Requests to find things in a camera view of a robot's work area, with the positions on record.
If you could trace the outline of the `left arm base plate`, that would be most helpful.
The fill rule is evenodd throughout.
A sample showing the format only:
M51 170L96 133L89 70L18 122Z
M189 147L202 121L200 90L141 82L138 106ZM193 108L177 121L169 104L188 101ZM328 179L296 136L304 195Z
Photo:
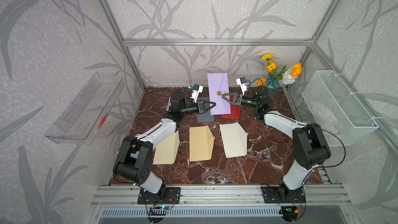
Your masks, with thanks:
M157 194L140 190L137 204L179 204L181 196L180 187L162 187Z

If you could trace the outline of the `cream white envelope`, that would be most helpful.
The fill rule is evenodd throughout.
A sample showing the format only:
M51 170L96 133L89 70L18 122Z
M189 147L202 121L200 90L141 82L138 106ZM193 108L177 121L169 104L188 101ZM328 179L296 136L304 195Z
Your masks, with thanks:
M247 155L248 133L239 123L222 124L220 131L226 158Z

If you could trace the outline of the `pale yellow envelope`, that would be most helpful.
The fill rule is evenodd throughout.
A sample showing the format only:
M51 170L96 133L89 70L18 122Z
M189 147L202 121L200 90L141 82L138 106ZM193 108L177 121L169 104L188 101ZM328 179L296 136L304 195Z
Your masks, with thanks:
M169 165L174 164L179 148L180 139L179 132L169 135L162 141L155 149L153 164L154 165Z

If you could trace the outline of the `grey envelope with gold seal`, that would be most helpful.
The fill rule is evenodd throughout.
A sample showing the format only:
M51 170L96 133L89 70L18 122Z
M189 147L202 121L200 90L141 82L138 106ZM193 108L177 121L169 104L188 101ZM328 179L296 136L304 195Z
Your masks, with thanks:
M198 114L197 115L197 122L198 123L207 123L207 122L213 122L215 120L214 115L205 113L205 114Z

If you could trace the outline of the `lilac envelope with gold seal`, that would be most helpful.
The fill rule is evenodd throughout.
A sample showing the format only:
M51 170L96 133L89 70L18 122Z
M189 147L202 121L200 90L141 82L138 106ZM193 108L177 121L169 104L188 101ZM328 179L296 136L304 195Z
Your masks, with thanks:
M171 107L171 97L168 100L167 106L166 106L166 111L168 112L170 110Z

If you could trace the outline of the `tan kraft envelope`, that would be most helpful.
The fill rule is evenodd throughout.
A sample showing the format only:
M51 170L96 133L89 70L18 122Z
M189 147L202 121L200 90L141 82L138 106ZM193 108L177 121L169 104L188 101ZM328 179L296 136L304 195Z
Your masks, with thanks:
M209 126L189 128L190 162L208 161L212 158L215 137Z

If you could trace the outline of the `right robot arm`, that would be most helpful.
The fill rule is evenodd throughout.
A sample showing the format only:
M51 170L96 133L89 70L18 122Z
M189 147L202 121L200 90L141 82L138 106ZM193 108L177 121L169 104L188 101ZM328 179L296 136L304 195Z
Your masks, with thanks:
M271 96L264 86L258 86L253 96L242 93L218 92L222 99L234 106L254 109L254 116L268 126L284 133L292 139L294 163L279 182L278 187L266 187L264 195L272 194L282 202L297 199L304 195L303 185L312 171L331 157L331 150L322 129L317 123L303 123L271 109L268 105Z

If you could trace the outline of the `red envelope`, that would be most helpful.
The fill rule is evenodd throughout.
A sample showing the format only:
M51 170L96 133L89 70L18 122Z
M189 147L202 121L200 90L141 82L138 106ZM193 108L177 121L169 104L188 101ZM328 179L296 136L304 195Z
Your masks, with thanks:
M236 101L236 97L233 95L229 95L228 102L230 103L231 113L221 115L222 119L238 119L240 117L241 107L231 104L231 102L235 102L235 101Z

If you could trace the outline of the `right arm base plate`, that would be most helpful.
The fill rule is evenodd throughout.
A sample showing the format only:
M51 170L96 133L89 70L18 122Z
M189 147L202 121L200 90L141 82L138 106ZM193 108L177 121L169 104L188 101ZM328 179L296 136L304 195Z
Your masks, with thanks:
M303 187L297 190L289 190L283 187L262 186L261 192L264 203L306 203L306 197Z

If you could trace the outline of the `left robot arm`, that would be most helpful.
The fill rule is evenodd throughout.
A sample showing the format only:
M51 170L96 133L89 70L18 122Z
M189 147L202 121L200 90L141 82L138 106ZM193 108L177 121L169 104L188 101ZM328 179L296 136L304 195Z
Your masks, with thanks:
M143 134L123 139L113 167L114 177L135 183L151 197L164 198L166 184L151 170L153 150L178 131L184 116L204 114L217 105L205 100L188 104L187 100L182 91L176 90L170 99L171 105L160 122Z

